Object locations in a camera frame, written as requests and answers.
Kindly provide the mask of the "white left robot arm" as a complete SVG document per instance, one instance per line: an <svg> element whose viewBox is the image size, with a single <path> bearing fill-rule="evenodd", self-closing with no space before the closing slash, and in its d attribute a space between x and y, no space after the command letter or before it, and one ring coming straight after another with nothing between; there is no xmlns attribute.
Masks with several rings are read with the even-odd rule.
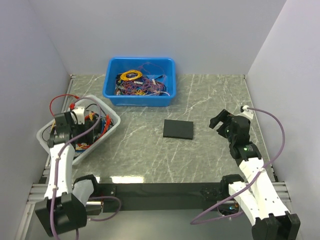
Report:
<svg viewBox="0 0 320 240"><path fill-rule="evenodd" d="M93 176L85 177L72 187L72 165L78 139L92 132L100 119L90 128L70 111L54 116L55 129L48 146L51 156L49 182L42 201L35 204L35 213L49 237L78 231L87 224L87 201L100 197L101 189Z"/></svg>

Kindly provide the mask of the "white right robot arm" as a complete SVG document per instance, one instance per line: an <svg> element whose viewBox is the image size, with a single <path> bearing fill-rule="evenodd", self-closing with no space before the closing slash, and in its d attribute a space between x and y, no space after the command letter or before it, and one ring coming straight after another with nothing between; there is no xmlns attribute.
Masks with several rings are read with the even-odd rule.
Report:
<svg viewBox="0 0 320 240"><path fill-rule="evenodd" d="M230 155L245 176L224 176L220 182L220 195L239 204L252 225L253 239L295 240L301 221L282 202L266 171L267 164L250 140L253 116L253 109L245 105L238 115L223 109L210 119L211 129L222 123L217 133L227 139Z"/></svg>

